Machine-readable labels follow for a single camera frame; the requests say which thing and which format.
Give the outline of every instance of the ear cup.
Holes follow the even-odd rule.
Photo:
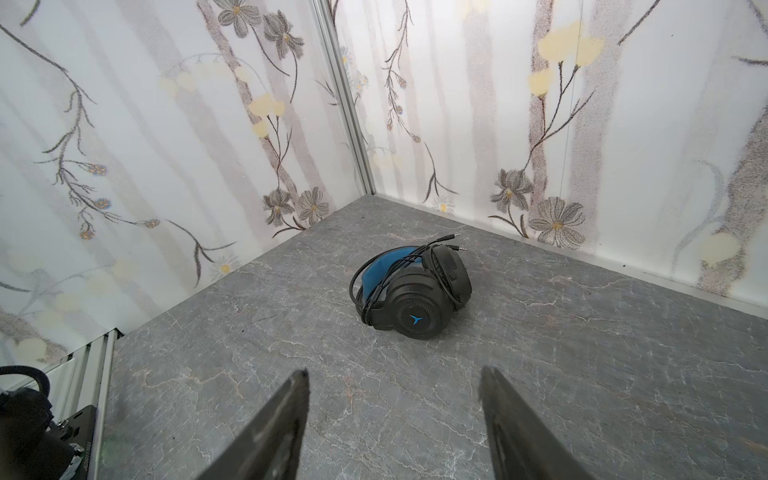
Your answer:
[[[424,268],[398,272],[385,299],[395,330],[413,339],[428,339],[448,325],[452,302],[437,279]]]
[[[424,252],[422,259],[424,265],[435,275],[440,276],[443,284],[460,302],[460,304],[454,304],[454,310],[464,308],[469,297],[472,296],[472,283],[458,253],[446,245],[437,245]]]

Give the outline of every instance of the small white daisy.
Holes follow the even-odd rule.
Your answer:
[[[444,214],[453,215],[454,204],[447,197],[438,195],[432,199],[432,206],[437,211],[443,212]]]
[[[213,281],[217,282],[241,266],[237,255],[225,255],[219,257],[216,263],[210,266],[210,275],[213,277]]]

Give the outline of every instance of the gaming headset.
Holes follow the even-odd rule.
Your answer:
[[[472,295],[467,269],[456,253],[466,249],[435,245],[455,237],[393,248],[365,262],[349,282],[349,298],[363,323],[378,330],[395,329],[413,339],[443,331],[451,313],[464,308]],[[355,294],[361,273],[362,286]]]

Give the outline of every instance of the gray marble floor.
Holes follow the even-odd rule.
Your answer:
[[[462,232],[474,286],[437,339],[363,325],[381,250]],[[118,341],[104,478],[193,478],[294,370],[300,478],[492,478],[478,402],[502,369],[597,478],[768,477],[766,320],[365,197]]]

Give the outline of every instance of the yellow flower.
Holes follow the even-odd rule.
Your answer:
[[[13,350],[13,356],[19,362],[34,363],[45,360],[45,352],[48,350],[48,346],[43,339],[23,339]]]
[[[700,258],[709,265],[734,257],[741,249],[741,242],[728,232],[715,233],[699,247]]]
[[[592,63],[600,54],[605,44],[604,38],[584,38],[578,42],[578,51],[576,52],[576,65],[584,67]]]
[[[116,290],[112,275],[104,272],[96,272],[93,276],[85,280],[85,287],[88,292],[96,295],[104,295]]]
[[[254,134],[261,138],[265,138],[270,134],[270,126],[265,121],[260,121],[259,123],[253,124],[250,129],[253,130]]]
[[[248,105],[248,110],[250,110],[250,113],[258,117],[266,117],[272,111],[272,108],[273,108],[272,104],[273,104],[272,95],[264,94],[258,97],[256,100],[250,102],[250,104]]]
[[[210,70],[214,74],[222,76],[222,77],[224,75],[230,73],[230,68],[227,66],[226,63],[224,63],[224,61],[215,61],[214,63],[212,63],[210,65]]]
[[[197,85],[195,84],[194,77],[188,71],[182,71],[176,77],[176,83],[181,85],[181,87],[184,88],[187,91],[194,91],[194,89],[197,88]]]
[[[138,263],[130,260],[118,260],[111,268],[112,275],[120,280],[130,280],[139,273]]]
[[[276,101],[272,104],[272,109],[278,117],[282,117],[286,113],[286,105],[282,101]]]
[[[200,78],[208,77],[213,72],[210,70],[210,64],[199,61],[190,66],[190,70],[193,74]]]
[[[456,0],[456,11],[464,20],[471,12],[485,13],[490,4],[490,0]]]
[[[241,65],[235,68],[235,77],[237,77],[238,80],[248,83],[250,80],[250,72]]]
[[[544,60],[553,63],[563,61],[569,55],[575,55],[580,30],[581,24],[574,22],[567,27],[550,31],[538,41],[538,54]]]
[[[74,312],[80,309],[80,300],[74,293],[59,293],[53,300],[53,307],[59,312]]]
[[[552,84],[553,77],[554,70],[551,68],[545,68],[531,74],[528,77],[528,86],[531,89],[531,93],[537,97],[546,94],[549,91],[549,86]]]
[[[173,78],[161,78],[160,88],[162,88],[165,93],[169,94],[171,97],[175,97],[176,93],[179,91],[179,87],[176,86],[176,82]]]
[[[43,310],[35,314],[35,320],[46,329],[54,328],[64,320],[64,316],[56,310]]]

